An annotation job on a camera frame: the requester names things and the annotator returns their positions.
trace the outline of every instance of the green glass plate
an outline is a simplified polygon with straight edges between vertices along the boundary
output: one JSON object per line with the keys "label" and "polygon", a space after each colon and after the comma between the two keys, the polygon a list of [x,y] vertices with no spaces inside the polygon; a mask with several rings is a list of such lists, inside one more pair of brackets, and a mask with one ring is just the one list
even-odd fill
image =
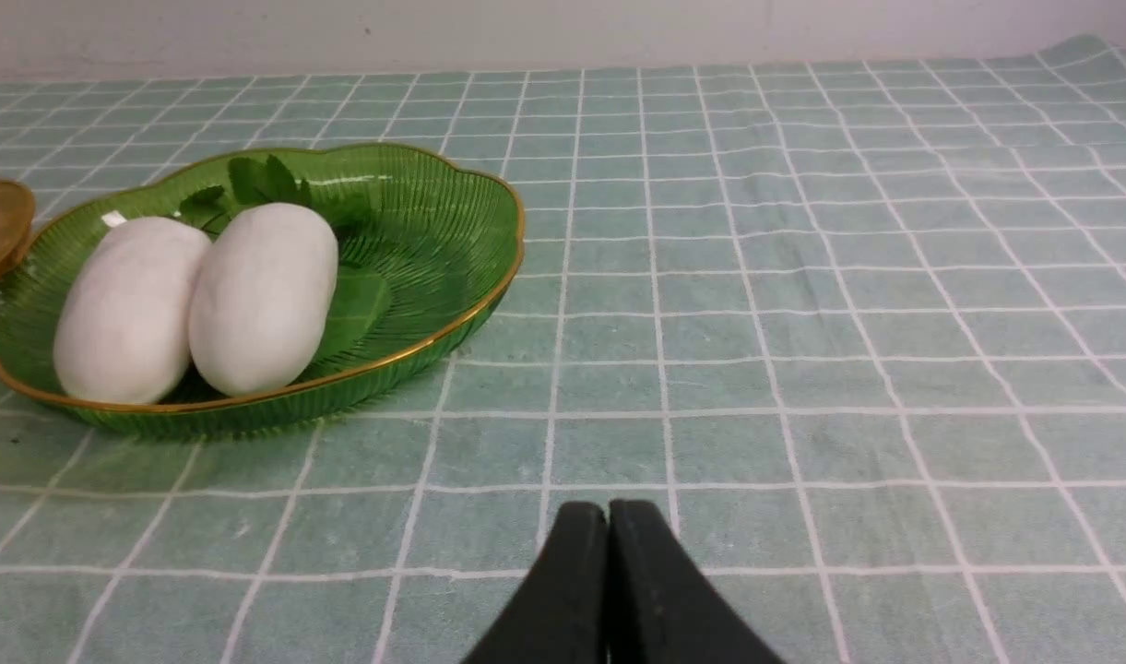
{"label": "green glass plate", "polygon": [[[108,231],[102,215],[173,216],[193,192],[213,186],[230,191],[226,163],[233,156],[267,155],[309,180],[315,209],[334,203],[365,210],[365,226],[345,234],[340,251],[343,261],[385,277],[393,299],[377,324],[279,391],[229,398],[187,375],[153,405],[66,396],[52,362],[55,326],[74,276]],[[0,269],[0,378],[91,424],[146,437],[256,432],[318,419],[388,391],[483,324],[521,263],[524,230],[521,203],[504,181],[418,147],[369,143],[214,156],[155,185],[75,207],[9,253],[12,264]]]}

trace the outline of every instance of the gold rim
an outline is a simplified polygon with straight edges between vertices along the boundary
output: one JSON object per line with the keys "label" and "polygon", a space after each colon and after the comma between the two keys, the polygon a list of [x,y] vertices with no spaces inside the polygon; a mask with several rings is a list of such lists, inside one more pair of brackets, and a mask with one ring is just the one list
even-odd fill
{"label": "gold rim", "polygon": [[[485,308],[490,306],[495,298],[499,298],[500,295],[503,294],[504,290],[507,290],[509,284],[512,281],[512,278],[515,278],[517,269],[521,267],[521,261],[525,257],[526,209],[521,205],[521,197],[516,192],[515,189],[512,189],[511,186],[509,186],[508,181],[502,180],[502,178],[479,170],[459,168],[457,167],[457,164],[454,164],[450,160],[446,159],[443,155],[437,155],[435,152],[428,151],[425,147],[419,147],[418,145],[408,145],[405,143],[394,143],[394,142],[355,143],[350,145],[332,147],[329,149],[329,151],[305,151],[305,149],[303,147],[276,147],[276,149],[268,147],[268,149],[256,149],[254,151],[227,152],[225,155],[209,156],[209,159],[207,160],[203,160],[200,162],[187,165],[182,169],[178,169],[171,172],[169,176],[162,177],[160,180],[154,181],[154,183],[152,185],[145,185],[143,187],[125,189],[124,191],[107,194],[104,197],[91,198],[90,201],[82,203],[82,205],[72,207],[72,209],[64,212],[64,214],[59,215],[57,218],[54,218],[48,224],[45,224],[43,230],[36,232],[28,240],[26,245],[24,245],[24,248],[20,249],[20,251],[14,254],[14,261],[15,261],[14,264],[10,264],[9,268],[7,269],[0,270],[0,278],[5,277],[6,273],[10,273],[14,271],[14,269],[18,268],[24,258],[26,258],[27,253],[30,252],[30,248],[37,242],[37,240],[43,237],[45,232],[47,232],[51,227],[54,227],[56,223],[62,222],[62,219],[77,213],[79,209],[82,209],[82,207],[93,205],[93,203],[101,201],[104,200],[104,198],[107,197],[114,197],[116,194],[127,194],[132,191],[144,191],[146,189],[152,189],[163,183],[163,181],[170,180],[171,177],[178,176],[178,173],[180,172],[190,170],[191,168],[205,165],[207,163],[221,160],[229,160],[230,156],[234,154],[265,154],[265,152],[277,152],[277,154],[278,152],[285,152],[286,154],[286,152],[292,152],[293,154],[327,155],[327,154],[332,154],[332,152],[351,151],[355,147],[364,147],[367,145],[394,145],[399,147],[404,147],[408,149],[408,151],[415,151],[420,152],[423,155],[434,156],[434,159],[444,162],[446,165],[448,165],[453,170],[456,170],[457,172],[468,173],[468,176],[483,177],[486,178],[486,180],[495,181],[498,185],[503,187],[504,190],[509,192],[509,195],[511,195],[512,201],[515,201],[515,205],[517,206],[517,227],[515,231],[515,241],[517,243],[517,255],[512,258],[512,263],[509,264],[509,269],[501,278],[501,281],[499,281],[497,286],[492,287],[492,289],[488,291],[488,294],[485,294],[485,297],[480,298],[475,305],[468,308],[468,311],[466,311],[462,315],[458,315],[456,320],[453,320],[452,323],[446,324],[446,326],[441,327],[440,331],[437,331],[431,335],[426,337],[423,340],[419,341],[419,343],[408,346],[408,348],[396,353],[391,353],[385,358],[368,362],[368,365],[356,366],[354,367],[354,369],[341,370],[339,374],[323,376],[322,378],[313,378],[313,380],[305,380],[304,383],[297,383],[294,384],[294,386],[279,387],[276,391],[259,392],[259,394],[247,395],[247,396],[226,396],[226,398],[213,400],[208,402],[184,403],[184,404],[133,405],[133,404],[115,404],[106,402],[89,402],[86,400],[77,400],[73,396],[56,395],[53,392],[35,391],[34,387],[27,386],[27,384],[24,384],[18,379],[14,378],[6,370],[6,367],[2,366],[0,362],[1,383],[5,383],[7,387],[11,388],[11,391],[18,392],[18,394],[30,396],[32,400],[63,407],[89,409],[90,411],[146,413],[146,415],[154,415],[154,413],[155,415],[159,415],[159,413],[170,413],[170,412],[215,411],[216,409],[222,409],[222,407],[231,407],[236,405],[245,405],[245,404],[268,401],[276,398],[276,396],[292,395],[296,394],[296,392],[310,391],[310,388],[314,387],[329,386],[329,384],[338,383],[340,380],[343,380],[345,378],[352,378],[354,376],[367,374],[369,373],[369,370],[381,369],[381,367],[383,366],[390,366],[394,365],[397,361],[402,361],[403,359],[420,352],[420,350],[428,348],[428,346],[435,344],[437,341],[441,340],[441,338],[445,338],[448,334],[456,332],[456,330],[458,330],[464,324],[468,323],[468,321],[476,318],[480,312],[485,311]],[[23,189],[26,189],[26,192],[28,192],[28,189],[25,186],[16,183],[16,181],[14,182],[14,185],[19,185],[20,187],[23,187]]]}

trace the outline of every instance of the black object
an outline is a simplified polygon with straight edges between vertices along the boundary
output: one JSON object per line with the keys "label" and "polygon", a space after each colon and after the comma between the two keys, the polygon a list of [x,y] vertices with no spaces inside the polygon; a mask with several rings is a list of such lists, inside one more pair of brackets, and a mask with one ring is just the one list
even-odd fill
{"label": "black object", "polygon": [[606,662],[606,566],[604,510],[589,502],[563,504],[537,562],[463,664]]}
{"label": "black object", "polygon": [[463,664],[783,664],[647,501],[569,502]]}

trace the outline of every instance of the green leaf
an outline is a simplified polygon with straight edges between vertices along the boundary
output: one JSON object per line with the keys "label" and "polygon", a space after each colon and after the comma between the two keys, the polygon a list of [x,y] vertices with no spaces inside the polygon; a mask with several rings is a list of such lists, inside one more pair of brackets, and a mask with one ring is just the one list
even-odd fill
{"label": "green leaf", "polygon": [[234,156],[226,163],[226,176],[231,178],[231,192],[235,201],[245,206],[261,206],[272,201],[268,169],[262,163],[247,156]]}
{"label": "green leaf", "polygon": [[188,195],[182,203],[217,203],[222,194],[226,194],[226,189],[222,185],[215,185]]}
{"label": "green leaf", "polygon": [[357,340],[386,314],[393,295],[381,273],[342,266],[338,269],[338,289],[325,320],[313,362],[350,349]]}
{"label": "green leaf", "polygon": [[265,203],[292,203],[297,206],[313,205],[313,189],[309,181],[297,186],[296,177],[279,156],[268,155],[263,163],[234,156],[226,163],[226,176],[231,178],[234,200],[245,206],[261,206]]}
{"label": "green leaf", "polygon": [[301,205],[298,197],[298,189],[296,188],[296,178],[293,177],[293,172],[288,170],[284,162],[279,160],[279,156],[268,155],[267,164],[263,164],[265,176],[268,177],[268,181],[271,183],[272,201],[276,203],[293,203],[293,205]]}
{"label": "green leaf", "polygon": [[309,186],[309,180],[301,180],[301,190],[296,196],[296,205],[312,207],[313,206],[313,189]]}
{"label": "green leaf", "polygon": [[225,192],[214,186],[188,195],[178,206],[178,218],[212,235],[221,232],[231,222],[230,213],[220,203]]}

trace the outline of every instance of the tablecloth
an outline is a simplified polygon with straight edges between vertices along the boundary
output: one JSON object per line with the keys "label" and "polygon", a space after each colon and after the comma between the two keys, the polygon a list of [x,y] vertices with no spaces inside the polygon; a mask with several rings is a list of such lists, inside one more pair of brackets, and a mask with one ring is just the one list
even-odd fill
{"label": "tablecloth", "polygon": [[1126,663],[1126,51],[0,83],[38,223],[378,138],[520,191],[497,314],[251,441],[0,386],[0,664],[449,663],[613,496],[790,664]]}

